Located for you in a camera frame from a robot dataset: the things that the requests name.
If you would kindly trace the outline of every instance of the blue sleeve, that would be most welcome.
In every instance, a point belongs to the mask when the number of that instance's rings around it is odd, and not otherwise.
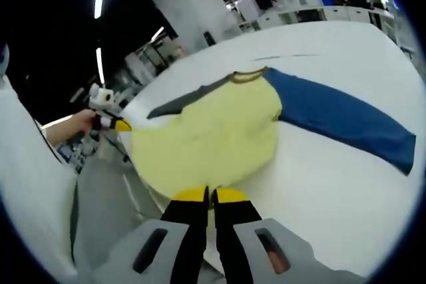
[[[280,96],[279,120],[374,154],[410,173],[415,135],[387,114],[342,91],[276,69],[268,69],[263,77]]]

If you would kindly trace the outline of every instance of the white pillar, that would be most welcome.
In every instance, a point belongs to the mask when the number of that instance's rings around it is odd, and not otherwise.
[[[219,43],[241,33],[223,0],[154,0],[179,36],[181,47],[191,54],[206,48],[204,33]]]

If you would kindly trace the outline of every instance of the human hand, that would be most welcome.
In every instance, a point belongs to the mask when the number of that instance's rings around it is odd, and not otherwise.
[[[90,109],[82,110],[74,114],[70,121],[76,132],[87,133],[92,130],[93,119],[96,116],[96,112]]]

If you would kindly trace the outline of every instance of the table surface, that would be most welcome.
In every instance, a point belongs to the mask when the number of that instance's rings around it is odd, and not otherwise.
[[[263,218],[276,219],[310,242],[318,261],[371,275],[411,220],[426,155],[423,82],[373,25],[322,21],[242,35],[177,61],[122,115],[134,127],[158,126],[161,119],[146,119],[153,108],[231,72],[264,66],[360,98],[417,135],[414,166],[404,176],[367,152],[279,122],[274,159],[235,186],[248,194]],[[128,136],[122,139],[131,152]],[[220,268],[213,251],[207,260]]]

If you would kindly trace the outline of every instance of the yellow shirt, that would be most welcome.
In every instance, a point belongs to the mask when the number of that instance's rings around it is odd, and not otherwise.
[[[262,77],[235,76],[167,125],[134,128],[134,165],[141,178],[169,198],[192,188],[229,186],[272,159],[281,107]]]

